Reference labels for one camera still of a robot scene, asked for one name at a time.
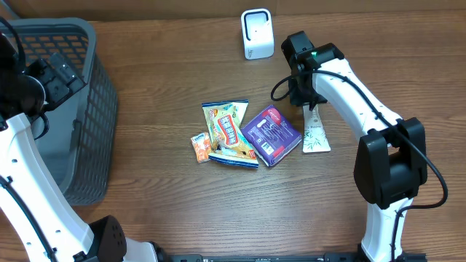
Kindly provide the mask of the red purple snack packet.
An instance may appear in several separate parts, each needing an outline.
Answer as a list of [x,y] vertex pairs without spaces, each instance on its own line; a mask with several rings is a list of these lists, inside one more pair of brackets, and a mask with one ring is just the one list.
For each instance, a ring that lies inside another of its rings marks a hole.
[[274,167],[301,142],[301,133],[270,105],[241,131],[267,167]]

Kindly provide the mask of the yellow red snack bag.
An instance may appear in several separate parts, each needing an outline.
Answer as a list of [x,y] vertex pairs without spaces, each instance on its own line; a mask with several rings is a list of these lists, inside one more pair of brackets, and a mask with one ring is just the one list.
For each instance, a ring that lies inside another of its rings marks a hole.
[[210,136],[209,159],[221,164],[258,168],[256,153],[240,129],[248,104],[248,100],[202,104]]

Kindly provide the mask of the small orange snack packet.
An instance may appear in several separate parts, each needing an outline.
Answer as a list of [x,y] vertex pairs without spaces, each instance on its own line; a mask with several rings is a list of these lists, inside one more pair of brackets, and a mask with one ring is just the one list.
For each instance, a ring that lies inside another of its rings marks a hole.
[[210,136],[208,132],[202,132],[191,138],[191,144],[196,154],[197,162],[203,163],[209,160],[212,151]]

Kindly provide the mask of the white pouch with gold cap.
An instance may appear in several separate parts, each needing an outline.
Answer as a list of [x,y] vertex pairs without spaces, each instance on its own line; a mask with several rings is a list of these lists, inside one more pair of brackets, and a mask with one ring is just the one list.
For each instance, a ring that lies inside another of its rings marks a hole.
[[306,154],[329,152],[331,147],[326,137],[323,123],[318,112],[318,107],[315,106],[310,110],[308,105],[303,106],[303,117],[303,152]]

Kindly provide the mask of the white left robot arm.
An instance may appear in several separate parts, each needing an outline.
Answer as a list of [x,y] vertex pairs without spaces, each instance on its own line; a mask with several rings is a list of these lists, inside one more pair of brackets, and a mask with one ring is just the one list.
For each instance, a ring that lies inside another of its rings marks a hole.
[[109,215],[85,223],[67,203],[36,147],[31,130],[85,86],[67,62],[25,64],[18,35],[1,36],[1,209],[31,261],[160,261],[152,242],[125,236]]

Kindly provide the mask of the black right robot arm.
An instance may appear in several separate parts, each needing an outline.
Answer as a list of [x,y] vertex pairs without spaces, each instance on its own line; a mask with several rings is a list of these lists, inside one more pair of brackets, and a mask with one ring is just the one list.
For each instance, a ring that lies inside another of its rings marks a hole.
[[358,140],[353,175],[368,207],[355,260],[426,261],[426,255],[401,248],[406,208],[427,180],[423,125],[381,103],[334,44],[315,47],[299,31],[287,37],[281,50],[291,69],[291,104],[314,108],[329,102]]

